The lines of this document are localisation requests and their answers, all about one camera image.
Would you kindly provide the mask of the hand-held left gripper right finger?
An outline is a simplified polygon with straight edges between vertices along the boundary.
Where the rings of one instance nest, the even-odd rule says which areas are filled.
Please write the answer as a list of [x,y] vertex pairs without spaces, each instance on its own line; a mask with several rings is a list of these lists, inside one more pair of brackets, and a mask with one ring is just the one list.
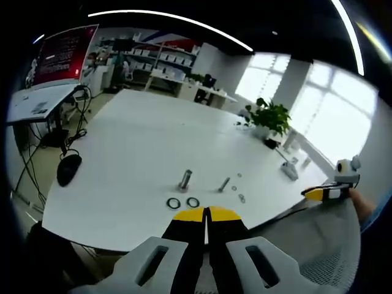
[[305,278],[298,262],[267,239],[251,236],[233,210],[209,206],[205,216],[219,293],[339,293]]

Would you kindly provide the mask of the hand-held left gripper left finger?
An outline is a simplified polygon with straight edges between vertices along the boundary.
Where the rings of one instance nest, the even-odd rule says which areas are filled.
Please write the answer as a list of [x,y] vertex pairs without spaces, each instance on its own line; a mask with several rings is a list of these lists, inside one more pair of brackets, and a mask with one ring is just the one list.
[[121,257],[113,273],[71,293],[194,293],[203,263],[204,208],[180,211],[162,237],[152,236]]

